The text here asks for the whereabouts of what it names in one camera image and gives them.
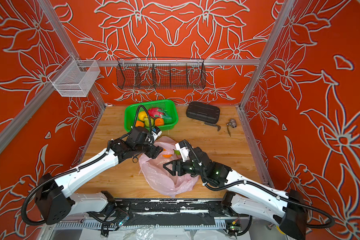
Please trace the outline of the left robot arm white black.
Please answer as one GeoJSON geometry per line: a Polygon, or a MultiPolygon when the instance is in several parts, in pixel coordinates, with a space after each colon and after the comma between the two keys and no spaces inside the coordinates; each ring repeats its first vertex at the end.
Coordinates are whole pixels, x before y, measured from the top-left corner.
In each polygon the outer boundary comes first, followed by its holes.
{"type": "Polygon", "coordinates": [[[161,134],[157,126],[150,125],[148,129],[134,126],[121,137],[109,140],[105,149],[77,167],[55,176],[45,174],[25,198],[21,208],[23,222],[30,226],[53,225],[69,215],[110,209],[114,198],[107,191],[85,196],[76,194],[76,190],[102,172],[140,154],[155,159],[164,150],[154,145],[161,134]]]}

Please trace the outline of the green pear fruit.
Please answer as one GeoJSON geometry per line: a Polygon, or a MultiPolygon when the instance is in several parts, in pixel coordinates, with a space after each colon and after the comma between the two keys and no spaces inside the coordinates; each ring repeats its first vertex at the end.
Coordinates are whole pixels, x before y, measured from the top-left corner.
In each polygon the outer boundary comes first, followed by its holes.
{"type": "Polygon", "coordinates": [[[154,118],[144,118],[144,123],[146,127],[153,127],[155,125],[155,119],[154,118]]]}

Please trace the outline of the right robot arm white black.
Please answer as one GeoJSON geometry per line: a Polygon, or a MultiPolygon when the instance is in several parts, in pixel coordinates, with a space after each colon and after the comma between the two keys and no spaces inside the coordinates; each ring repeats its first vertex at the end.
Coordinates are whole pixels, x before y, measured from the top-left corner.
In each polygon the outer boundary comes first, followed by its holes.
{"type": "Polygon", "coordinates": [[[307,205],[294,190],[276,190],[239,174],[232,168],[213,162],[200,148],[183,147],[181,159],[163,165],[172,176],[199,176],[211,191],[226,191],[224,208],[238,214],[266,220],[287,236],[304,240],[307,229],[329,229],[335,224],[327,212],[307,205]]]}

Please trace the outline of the yellow lemon fruit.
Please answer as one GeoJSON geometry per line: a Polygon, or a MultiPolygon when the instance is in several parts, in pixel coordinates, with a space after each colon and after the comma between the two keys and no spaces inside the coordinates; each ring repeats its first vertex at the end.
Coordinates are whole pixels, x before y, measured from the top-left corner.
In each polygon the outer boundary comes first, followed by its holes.
{"type": "Polygon", "coordinates": [[[144,122],[146,119],[149,118],[149,115],[145,111],[141,111],[138,113],[138,120],[144,122]]]}

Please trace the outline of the red green dragon fruit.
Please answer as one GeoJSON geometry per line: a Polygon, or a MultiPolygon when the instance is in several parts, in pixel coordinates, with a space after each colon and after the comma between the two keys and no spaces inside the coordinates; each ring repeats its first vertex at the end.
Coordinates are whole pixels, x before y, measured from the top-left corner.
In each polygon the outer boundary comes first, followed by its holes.
{"type": "Polygon", "coordinates": [[[155,118],[155,119],[162,118],[162,119],[169,120],[172,118],[165,110],[163,110],[161,108],[157,108],[157,107],[148,109],[148,113],[149,113],[150,117],[155,118]]]}

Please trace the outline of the pink plastic bag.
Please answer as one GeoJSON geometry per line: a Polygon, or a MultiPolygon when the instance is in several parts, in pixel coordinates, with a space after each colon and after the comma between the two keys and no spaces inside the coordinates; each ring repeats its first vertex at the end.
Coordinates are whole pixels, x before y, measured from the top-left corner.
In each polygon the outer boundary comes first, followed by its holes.
{"type": "Polygon", "coordinates": [[[172,153],[171,158],[164,158],[162,153],[155,159],[151,159],[145,154],[139,157],[141,172],[150,187],[158,193],[172,198],[178,194],[191,191],[199,179],[198,177],[191,177],[189,174],[181,177],[171,176],[164,170],[163,164],[181,158],[181,155],[176,153],[175,144],[176,142],[167,136],[158,138],[154,143],[155,146],[162,147],[163,151],[172,153]]]}

